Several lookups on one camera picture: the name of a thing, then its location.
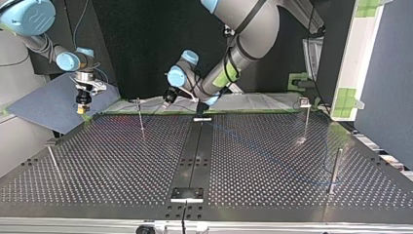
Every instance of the metal plate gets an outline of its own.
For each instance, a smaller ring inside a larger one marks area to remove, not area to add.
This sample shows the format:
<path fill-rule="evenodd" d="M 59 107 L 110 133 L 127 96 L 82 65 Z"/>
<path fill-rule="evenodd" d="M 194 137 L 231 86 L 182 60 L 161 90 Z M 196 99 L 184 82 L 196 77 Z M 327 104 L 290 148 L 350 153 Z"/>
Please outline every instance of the metal plate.
<path fill-rule="evenodd" d="M 0 216 L 413 223 L 409 179 L 340 125 L 311 114 L 306 128 L 305 116 L 147 116 L 145 135 L 138 116 L 102 116 L 55 149 L 58 169 L 45 150 L 0 178 Z M 204 190 L 202 204 L 170 203 L 185 184 Z"/>
<path fill-rule="evenodd" d="M 206 220 L 413 223 L 403 216 L 413 215 L 412 183 L 322 115 L 307 129 L 302 113 L 217 115 L 212 125 Z M 339 147 L 339 182 L 328 196 Z"/>
<path fill-rule="evenodd" d="M 24 216 L 41 216 L 27 211 L 46 207 L 60 216 L 67 216 L 65 210 L 76 217 L 105 210 L 102 215 L 112 217 L 164 218 L 191 121 L 146 116 L 143 122 L 145 132 L 137 115 L 101 116 L 54 149 L 58 168 L 47 156 L 8 175 L 1 184 L 0 214 L 10 215 L 5 206 L 16 205 L 23 210 L 13 213 Z"/>

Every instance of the end effector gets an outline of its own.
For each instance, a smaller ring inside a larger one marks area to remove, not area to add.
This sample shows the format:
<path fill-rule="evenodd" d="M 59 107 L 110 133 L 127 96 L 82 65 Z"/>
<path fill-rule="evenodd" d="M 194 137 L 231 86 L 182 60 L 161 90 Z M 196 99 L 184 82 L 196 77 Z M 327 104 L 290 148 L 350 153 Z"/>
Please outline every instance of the end effector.
<path fill-rule="evenodd" d="M 77 48 L 76 52 L 69 52 L 45 34 L 55 16 L 56 9 L 50 0 L 0 0 L 1 29 L 14 33 L 29 50 L 54 61 L 61 70 L 76 72 L 76 102 L 78 113 L 83 114 L 89 110 L 91 96 L 106 90 L 106 86 L 94 78 L 94 69 L 99 64 L 94 62 L 93 50 Z"/>

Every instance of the black cable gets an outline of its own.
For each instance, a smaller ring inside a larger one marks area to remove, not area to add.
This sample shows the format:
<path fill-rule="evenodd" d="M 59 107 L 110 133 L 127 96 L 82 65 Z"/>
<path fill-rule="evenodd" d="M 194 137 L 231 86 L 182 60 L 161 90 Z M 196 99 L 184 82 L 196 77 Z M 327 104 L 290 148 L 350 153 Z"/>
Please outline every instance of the black cable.
<path fill-rule="evenodd" d="M 186 227 L 185 227 L 185 215 L 186 215 L 186 206 L 188 205 L 188 202 L 185 203 L 185 209 L 183 210 L 183 215 L 182 215 L 182 234 L 186 234 Z"/>
<path fill-rule="evenodd" d="M 316 75 L 314 74 L 313 66 L 312 66 L 312 63 L 311 63 L 311 56 L 310 56 L 310 37 L 311 37 L 311 32 L 310 32 L 310 30 L 311 30 L 311 23 L 312 23 L 312 21 L 313 21 L 313 16 L 314 16 L 315 10 L 316 10 L 316 7 L 313 6 L 313 9 L 312 9 L 311 14 L 310 14 L 310 20 L 309 20 L 309 26 L 308 26 L 308 31 L 309 31 L 309 33 L 308 33 L 308 36 L 307 36 L 307 57 L 308 57 L 308 59 L 309 59 L 310 71 L 311 71 L 311 74 L 312 74 L 312 77 L 313 77 L 312 81 L 314 82 L 314 84 L 315 84 L 315 86 L 316 86 L 316 91 L 317 91 L 317 93 L 318 93 L 318 95 L 319 95 L 319 98 L 321 99 L 321 102 L 324 104 L 325 109 L 326 109 L 327 112 L 328 112 L 328 115 L 331 116 L 331 111 L 328 109 L 327 103 L 324 101 L 324 98 L 322 98 L 322 95 L 321 95 L 321 93 L 319 92 L 319 86 L 317 85 L 317 82 L 316 82 L 316 80 L 315 80 Z"/>
<path fill-rule="evenodd" d="M 18 62 L 15 62 L 15 63 L 3 64 L 3 65 L 0 65 L 0 67 L 14 66 L 14 65 L 19 65 L 19 64 L 22 64 L 22 63 L 24 63 L 25 61 L 27 61 L 29 57 L 30 57 L 30 54 L 29 54 L 29 53 L 27 53 L 26 58 L 24 58 L 23 60 L 18 61 Z"/>
<path fill-rule="evenodd" d="M 8 4 L 4 5 L 2 8 L 0 8 L 0 15 L 2 15 L 4 12 L 6 12 L 7 10 L 9 10 L 10 8 L 14 7 L 15 5 L 17 5 L 18 3 L 22 1 L 24 0 L 15 0 L 15 1 L 9 2 Z"/>

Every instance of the metal rod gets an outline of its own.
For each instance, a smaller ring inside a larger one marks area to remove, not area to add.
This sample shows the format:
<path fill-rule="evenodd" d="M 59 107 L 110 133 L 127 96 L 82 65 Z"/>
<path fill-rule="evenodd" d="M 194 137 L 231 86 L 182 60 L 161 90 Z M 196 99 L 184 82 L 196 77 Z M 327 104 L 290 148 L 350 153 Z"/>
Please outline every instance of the metal rod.
<path fill-rule="evenodd" d="M 310 108 L 311 108 L 311 105 L 307 108 L 306 129 L 307 129 L 307 126 L 308 126 L 308 124 L 309 124 Z"/>
<path fill-rule="evenodd" d="M 49 153 L 52 156 L 53 164 L 55 165 L 55 167 L 57 167 L 57 161 L 56 161 L 56 158 L 55 158 L 55 154 L 53 153 L 53 150 L 50 146 L 48 146 L 48 149 L 49 149 Z"/>
<path fill-rule="evenodd" d="M 334 194 L 334 187 L 335 187 L 336 182 L 337 182 L 337 176 L 338 176 L 340 160 L 341 160 L 342 155 L 343 155 L 343 149 L 339 148 L 337 150 L 337 155 L 336 155 L 336 159 L 335 159 L 335 162 L 334 162 L 334 168 L 333 168 L 333 172 L 331 174 L 331 181 L 330 181 L 330 184 L 328 185 L 328 194 Z"/>

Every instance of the robotic arm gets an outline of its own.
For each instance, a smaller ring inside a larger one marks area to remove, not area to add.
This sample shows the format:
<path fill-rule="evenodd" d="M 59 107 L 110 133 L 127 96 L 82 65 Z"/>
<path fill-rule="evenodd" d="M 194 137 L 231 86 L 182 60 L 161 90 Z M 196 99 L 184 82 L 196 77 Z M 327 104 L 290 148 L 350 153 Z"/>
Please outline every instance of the robotic arm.
<path fill-rule="evenodd" d="M 77 48 L 76 52 L 54 45 L 45 32 L 55 21 L 56 9 L 50 0 L 0 0 L 0 28 L 14 33 L 26 47 L 54 61 L 63 71 L 75 71 L 78 113 L 89 110 L 92 97 L 106 90 L 95 80 L 94 51 Z"/>
<path fill-rule="evenodd" d="M 202 4 L 222 22 L 235 29 L 236 36 L 224 58 L 205 79 L 195 74 L 199 57 L 185 51 L 168 73 L 172 87 L 193 99 L 213 105 L 219 92 L 236 82 L 240 72 L 252 62 L 262 59 L 276 42 L 280 16 L 278 2 L 273 0 L 201 0 Z"/>

